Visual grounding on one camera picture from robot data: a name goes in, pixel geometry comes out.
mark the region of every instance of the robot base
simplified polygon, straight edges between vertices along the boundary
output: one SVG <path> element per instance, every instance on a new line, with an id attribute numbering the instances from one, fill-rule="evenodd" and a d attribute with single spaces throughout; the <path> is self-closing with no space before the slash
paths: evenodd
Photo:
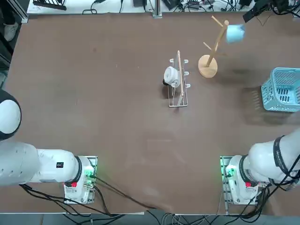
<path id="1" fill-rule="evenodd" d="M 96 176 L 97 171 L 97 156 L 78 156 L 82 163 L 82 172 L 79 181 L 72 184 L 71 187 L 64 185 L 65 198 L 74 200 L 82 204 L 93 203 L 95 199 L 95 190 L 93 189 L 96 183 L 95 179 L 88 177 L 91 174 Z M 76 204 L 75 202 L 65 201 L 67 204 Z"/>
<path id="2" fill-rule="evenodd" d="M 240 175 L 239 164 L 242 156 L 233 156 L 226 167 L 225 173 L 228 179 L 232 203 L 247 205 L 249 201 L 258 193 L 258 185 L 247 187 Z"/>

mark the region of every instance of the brown table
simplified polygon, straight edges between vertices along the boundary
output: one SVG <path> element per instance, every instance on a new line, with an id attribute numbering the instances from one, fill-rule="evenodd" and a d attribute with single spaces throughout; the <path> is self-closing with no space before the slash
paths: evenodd
<path id="1" fill-rule="evenodd" d="M 268 15 L 260 17 L 262 21 Z M 298 113 L 262 109 L 260 85 L 275 67 L 299 66 L 300 27 L 291 16 L 254 18 L 242 43 L 222 43 L 218 73 L 203 78 L 198 59 L 219 26 L 211 14 L 40 16 L 22 26 L 7 90 L 23 119 L 15 136 L 37 148 L 97 155 L 98 175 L 139 201 L 174 213 L 214 214 L 220 156 L 288 134 Z M 242 14 L 215 14 L 230 24 Z M 180 50 L 189 60 L 188 107 L 167 106 L 163 73 Z M 63 194 L 60 184 L 35 184 Z M 102 188 L 111 212 L 145 209 Z M 61 212 L 19 187 L 2 187 L 1 212 Z M 300 188 L 278 191 L 265 214 L 300 215 Z M 102 208 L 101 201 L 93 206 Z M 230 207 L 238 213 L 243 207 Z M 90 212 L 79 208 L 81 212 Z M 224 213 L 224 201 L 220 213 Z"/>

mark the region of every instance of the shoe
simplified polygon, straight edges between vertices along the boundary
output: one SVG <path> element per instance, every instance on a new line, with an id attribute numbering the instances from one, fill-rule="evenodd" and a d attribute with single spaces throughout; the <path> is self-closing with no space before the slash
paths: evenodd
<path id="1" fill-rule="evenodd" d="M 13 25 L 5 25 L 4 27 L 4 38 L 7 41 L 11 41 L 15 37 L 15 33 L 17 32 L 17 29 L 19 27 L 19 24 L 15 22 Z"/>

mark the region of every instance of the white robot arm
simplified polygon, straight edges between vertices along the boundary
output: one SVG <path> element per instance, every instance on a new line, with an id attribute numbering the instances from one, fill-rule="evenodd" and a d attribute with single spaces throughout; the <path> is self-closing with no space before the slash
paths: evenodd
<path id="1" fill-rule="evenodd" d="M 248 204 L 258 193 L 258 184 L 280 183 L 300 155 L 300 128 L 273 141 L 254 144 L 246 156 L 234 156 L 226 168 L 234 204 Z M 297 162 L 285 181 L 293 179 L 300 169 Z"/>
<path id="2" fill-rule="evenodd" d="M 30 144 L 6 140 L 20 124 L 17 100 L 0 90 L 0 186 L 60 182 L 64 183 L 65 198 L 83 204 L 93 202 L 94 182 L 88 175 L 95 175 L 97 158 L 74 156 L 65 150 L 36 149 Z"/>

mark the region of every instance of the plastic basket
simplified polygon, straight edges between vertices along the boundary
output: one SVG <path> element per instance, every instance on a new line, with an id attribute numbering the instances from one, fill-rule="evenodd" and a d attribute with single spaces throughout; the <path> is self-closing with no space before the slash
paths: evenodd
<path id="1" fill-rule="evenodd" d="M 300 68 L 278 67 L 262 86 L 263 107 L 270 111 L 300 110 Z"/>

